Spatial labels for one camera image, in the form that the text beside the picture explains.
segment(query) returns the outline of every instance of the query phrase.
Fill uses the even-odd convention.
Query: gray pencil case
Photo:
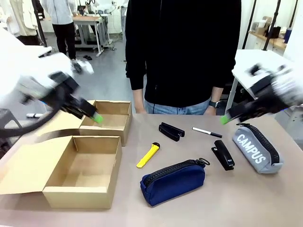
[[[246,123],[237,125],[241,127],[232,140],[255,170],[259,174],[278,172],[284,161],[273,145],[256,127]]]

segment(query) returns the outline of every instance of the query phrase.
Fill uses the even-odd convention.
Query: zipper pull
[[[206,166],[209,166],[210,165],[210,162],[209,161],[207,161],[206,159],[204,159],[204,158],[199,158],[199,159],[197,159],[196,160],[196,163],[197,163],[197,165],[206,165]]]
[[[236,124],[236,125],[238,125],[238,126],[250,126],[250,124],[248,124],[248,123],[239,123],[239,124]]]

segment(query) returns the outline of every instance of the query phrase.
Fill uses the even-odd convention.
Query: yellow utility knife
[[[150,159],[151,157],[156,154],[156,152],[160,149],[159,143],[152,143],[151,149],[147,154],[140,160],[140,162],[137,164],[137,168],[142,168]]]

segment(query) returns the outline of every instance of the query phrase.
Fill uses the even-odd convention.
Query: zipper ring
[[[210,162],[204,158],[199,158],[199,161],[202,162],[204,165],[210,166]]]

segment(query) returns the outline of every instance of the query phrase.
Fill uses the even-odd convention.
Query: white lettering
[[[251,158],[252,158],[252,159],[257,159],[257,158],[263,156],[262,154],[260,154],[260,155],[258,155],[258,154],[260,154],[260,151],[258,151],[257,153],[253,154],[253,155],[251,156]]]
[[[245,136],[243,135],[243,134],[241,134],[240,136],[238,136],[238,138],[237,138],[237,141],[241,141],[241,137],[244,139],[245,138]]]
[[[246,144],[246,142],[248,141],[248,139],[242,140],[239,143],[242,144],[242,147],[244,146],[244,144]]]
[[[258,149],[256,147],[254,147],[254,148],[250,149],[249,151],[247,151],[247,153],[250,153],[250,152],[256,153],[257,151],[258,151]]]
[[[245,146],[243,146],[243,148],[245,148],[246,151],[248,151],[254,147],[255,147],[255,145],[253,145],[253,144],[251,145],[250,141],[247,144],[245,144]]]
[[[262,157],[259,158],[259,160],[255,160],[255,162],[256,162],[257,164],[260,164],[260,163],[262,162],[262,160],[265,161],[266,158],[265,158],[264,156],[262,156]]]

